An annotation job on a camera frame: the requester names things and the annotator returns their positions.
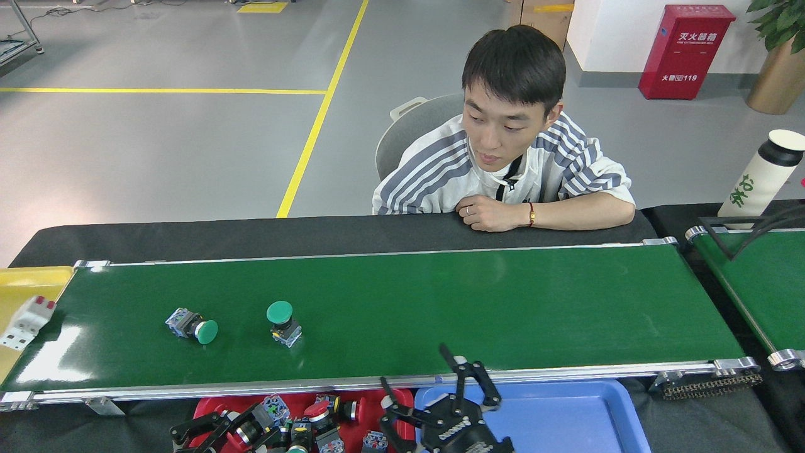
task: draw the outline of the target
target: white wall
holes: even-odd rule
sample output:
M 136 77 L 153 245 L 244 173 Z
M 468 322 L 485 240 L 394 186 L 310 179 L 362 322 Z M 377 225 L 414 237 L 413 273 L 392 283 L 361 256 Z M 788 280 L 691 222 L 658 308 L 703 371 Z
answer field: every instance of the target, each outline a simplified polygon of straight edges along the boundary
M 757 73 L 766 48 L 746 14 L 750 0 L 576 0 L 568 30 L 570 45 L 584 71 L 641 73 L 667 4 L 724 5 L 737 19 L 710 66 L 710 73 Z

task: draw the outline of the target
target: chair backrest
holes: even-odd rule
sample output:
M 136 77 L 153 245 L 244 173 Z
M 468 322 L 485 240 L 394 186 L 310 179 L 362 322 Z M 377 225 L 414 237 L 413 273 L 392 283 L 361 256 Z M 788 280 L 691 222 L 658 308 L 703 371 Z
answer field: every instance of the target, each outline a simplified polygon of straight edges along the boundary
M 425 101 L 391 123 L 380 138 L 374 162 L 380 180 L 386 179 L 400 163 L 403 152 L 419 137 L 433 131 L 464 109 L 464 94 L 448 94 Z

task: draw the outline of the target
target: black table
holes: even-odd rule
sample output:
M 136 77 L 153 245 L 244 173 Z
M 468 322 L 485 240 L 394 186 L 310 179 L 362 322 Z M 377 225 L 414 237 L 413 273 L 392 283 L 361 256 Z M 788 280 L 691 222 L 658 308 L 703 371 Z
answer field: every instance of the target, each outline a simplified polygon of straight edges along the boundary
M 763 215 L 775 215 L 797 206 L 805 206 L 805 200 L 775 200 Z M 701 225 L 700 217 L 716 217 L 720 207 L 720 203 L 666 205 L 646 208 L 642 212 L 659 235 L 674 236 L 683 244 L 686 242 L 685 232 Z M 795 219 L 782 227 L 805 228 L 805 219 Z M 755 388 L 755 393 L 791 448 L 805 451 L 805 371 L 773 371 L 766 360 L 766 349 L 757 340 L 699 252 L 692 247 L 683 247 L 683 250 L 688 265 L 698 276 L 744 351 L 763 367 L 765 382 Z
M 603 231 L 518 229 L 498 234 L 472 231 L 455 214 L 60 226 L 38 232 L 11 266 L 552 247 L 656 237 L 642 213 L 627 226 Z M 646 391 L 650 381 L 621 382 L 654 452 L 789 451 L 750 391 L 663 401 Z M 0 414 L 0 451 L 169 451 L 168 428 L 191 418 L 196 403 L 123 402 L 119 405 L 128 414 L 125 418 L 103 418 L 83 405 Z

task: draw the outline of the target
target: yellow tray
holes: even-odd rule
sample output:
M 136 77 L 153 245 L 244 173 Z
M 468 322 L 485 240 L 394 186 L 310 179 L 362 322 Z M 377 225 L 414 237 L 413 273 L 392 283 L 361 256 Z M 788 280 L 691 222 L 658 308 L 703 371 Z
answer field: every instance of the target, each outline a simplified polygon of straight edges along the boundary
M 0 269 L 0 335 L 14 312 L 31 296 L 55 301 L 72 276 L 68 266 Z M 0 346 L 0 382 L 17 363 L 21 352 Z

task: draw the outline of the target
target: gold planter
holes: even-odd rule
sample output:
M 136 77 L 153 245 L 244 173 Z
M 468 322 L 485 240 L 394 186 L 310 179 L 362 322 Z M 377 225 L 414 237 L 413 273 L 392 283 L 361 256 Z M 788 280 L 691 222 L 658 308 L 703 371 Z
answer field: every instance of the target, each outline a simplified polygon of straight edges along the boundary
M 805 89 L 805 50 L 791 55 L 794 39 L 771 49 L 746 104 L 767 114 L 784 114 Z

